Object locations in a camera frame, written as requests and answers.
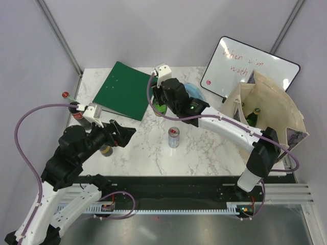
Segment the beige canvas bag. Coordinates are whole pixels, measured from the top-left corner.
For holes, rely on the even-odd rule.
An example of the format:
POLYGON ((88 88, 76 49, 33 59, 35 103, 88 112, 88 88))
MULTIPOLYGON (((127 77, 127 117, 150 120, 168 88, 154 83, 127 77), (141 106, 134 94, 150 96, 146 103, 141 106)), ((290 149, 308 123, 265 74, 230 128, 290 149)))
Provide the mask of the beige canvas bag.
POLYGON ((304 118, 289 95, 272 79, 253 71, 248 82, 238 83, 224 102, 221 112, 248 125, 246 117, 260 108, 256 128, 273 128, 279 144, 292 151, 309 136, 304 118))

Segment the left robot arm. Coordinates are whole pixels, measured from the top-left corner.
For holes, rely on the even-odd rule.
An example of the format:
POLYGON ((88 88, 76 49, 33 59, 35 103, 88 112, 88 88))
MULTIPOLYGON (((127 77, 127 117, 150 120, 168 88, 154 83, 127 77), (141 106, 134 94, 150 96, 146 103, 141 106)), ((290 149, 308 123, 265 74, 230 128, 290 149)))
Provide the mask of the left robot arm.
POLYGON ((59 244, 67 228, 92 203, 106 201, 112 195, 111 182, 102 175, 89 178, 84 192, 76 197, 62 211, 55 211, 83 171, 83 163, 103 145, 125 147, 135 128, 122 127, 111 120, 102 127, 93 126, 87 133, 81 125, 66 128, 59 138, 52 158, 37 176, 39 192, 28 216, 20 228, 6 235, 7 244, 59 244))

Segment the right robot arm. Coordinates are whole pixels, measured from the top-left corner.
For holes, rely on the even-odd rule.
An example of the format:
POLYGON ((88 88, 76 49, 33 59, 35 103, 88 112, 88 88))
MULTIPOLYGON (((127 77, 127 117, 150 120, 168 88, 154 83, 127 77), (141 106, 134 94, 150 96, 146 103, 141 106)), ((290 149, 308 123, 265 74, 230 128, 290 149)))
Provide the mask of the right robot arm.
POLYGON ((174 121, 219 134, 249 154, 246 168, 234 188, 238 200, 251 197, 254 186, 271 172, 281 152, 274 129, 254 128, 222 114, 205 101, 190 97, 176 78, 167 79, 160 85, 149 81, 147 94, 153 94, 159 105, 166 105, 175 114, 174 121))

